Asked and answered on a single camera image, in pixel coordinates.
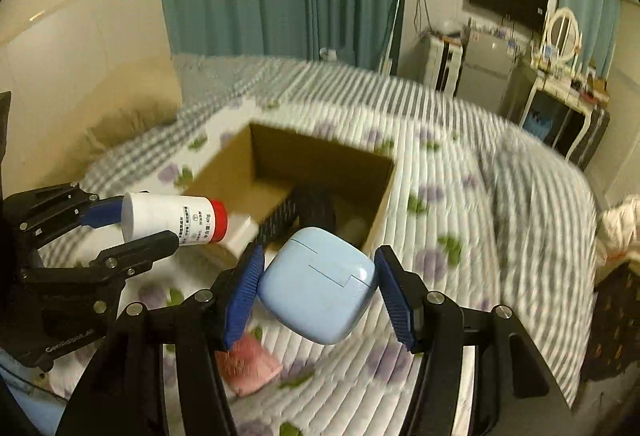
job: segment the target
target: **earbud case lid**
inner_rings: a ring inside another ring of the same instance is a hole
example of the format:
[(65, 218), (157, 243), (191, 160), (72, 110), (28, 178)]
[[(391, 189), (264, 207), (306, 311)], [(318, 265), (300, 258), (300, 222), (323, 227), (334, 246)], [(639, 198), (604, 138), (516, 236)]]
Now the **earbud case lid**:
[(258, 297), (285, 326), (319, 344), (343, 340), (376, 289), (375, 265), (348, 242), (310, 226), (280, 249)]

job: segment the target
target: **blue gripper pad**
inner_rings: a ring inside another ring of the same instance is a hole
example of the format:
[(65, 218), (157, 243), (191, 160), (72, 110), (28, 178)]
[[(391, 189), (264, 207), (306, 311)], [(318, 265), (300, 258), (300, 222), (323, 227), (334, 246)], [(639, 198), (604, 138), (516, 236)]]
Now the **blue gripper pad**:
[(80, 218), (80, 224), (91, 228), (114, 225), (122, 218), (122, 196), (92, 203)]
[(396, 338), (409, 351), (415, 351), (424, 327), (423, 299), (428, 290), (420, 276), (402, 268), (388, 245), (380, 246), (374, 256), (378, 271), (378, 287), (389, 313)]
[(263, 272), (264, 250), (260, 244), (252, 243), (242, 254), (228, 283), (234, 289), (226, 304), (225, 332), (222, 338), (227, 351), (242, 337)]

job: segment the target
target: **red bottle cap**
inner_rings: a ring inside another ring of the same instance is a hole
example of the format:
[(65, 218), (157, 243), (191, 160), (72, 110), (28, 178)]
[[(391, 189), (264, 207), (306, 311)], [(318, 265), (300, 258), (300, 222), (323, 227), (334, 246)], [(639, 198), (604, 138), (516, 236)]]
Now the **red bottle cap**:
[(221, 201), (209, 200), (213, 207), (213, 213), (216, 217), (216, 225), (213, 227), (213, 237), (209, 242), (220, 242), (225, 237), (226, 228), (228, 227), (228, 217), (226, 215), (225, 206)]

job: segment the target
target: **white bottle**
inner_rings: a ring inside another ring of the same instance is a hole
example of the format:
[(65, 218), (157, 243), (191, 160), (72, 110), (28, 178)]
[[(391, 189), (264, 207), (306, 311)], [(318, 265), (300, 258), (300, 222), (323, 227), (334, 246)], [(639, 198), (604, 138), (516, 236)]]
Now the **white bottle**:
[(164, 230), (178, 236), (180, 245), (219, 242), (227, 224), (224, 205), (207, 198), (136, 192), (122, 200), (120, 226), (127, 242)]

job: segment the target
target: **bed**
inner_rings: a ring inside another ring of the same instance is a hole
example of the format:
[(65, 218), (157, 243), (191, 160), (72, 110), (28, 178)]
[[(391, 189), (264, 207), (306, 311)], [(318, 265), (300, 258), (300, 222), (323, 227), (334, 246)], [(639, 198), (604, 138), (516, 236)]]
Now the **bed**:
[[(380, 244), (428, 288), (465, 307), (511, 305), (572, 404), (593, 302), (596, 209), (581, 172), (498, 116), (404, 79), (337, 63), (280, 58), (175, 61), (185, 106), (171, 126), (112, 150), (81, 181), (108, 197), (127, 190), (179, 193), (235, 130), (264, 121), (393, 156), (398, 170)], [(122, 242), (116, 226), (84, 227), (42, 251), (73, 266)], [(208, 288), (215, 266), (194, 247), (129, 279), (120, 309), (179, 302)], [(421, 356), (395, 339), (377, 292), (354, 332), (320, 346), (281, 326), (260, 305), (248, 326), (284, 365), (258, 393), (233, 398), (239, 433), (397, 434)], [(92, 347), (56, 361), (53, 390), (69, 396)], [(473, 355), (465, 352), (454, 434), (466, 434)], [(184, 432), (175, 358), (164, 353), (168, 421)]]

